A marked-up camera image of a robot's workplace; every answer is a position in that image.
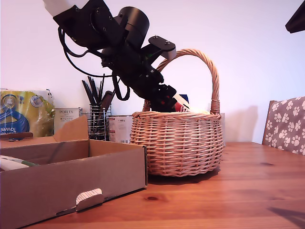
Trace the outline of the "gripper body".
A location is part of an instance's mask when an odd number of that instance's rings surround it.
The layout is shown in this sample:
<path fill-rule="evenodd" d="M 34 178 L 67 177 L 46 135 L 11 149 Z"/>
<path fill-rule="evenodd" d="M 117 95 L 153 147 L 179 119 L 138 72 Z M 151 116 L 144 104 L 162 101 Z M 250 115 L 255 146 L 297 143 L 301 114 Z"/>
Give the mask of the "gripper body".
<path fill-rule="evenodd" d="M 141 98 L 148 100 L 152 111 L 174 112 L 174 99 L 176 90 L 170 85 L 165 85 L 162 74 L 154 68 L 137 75 L 131 79 L 130 87 Z"/>

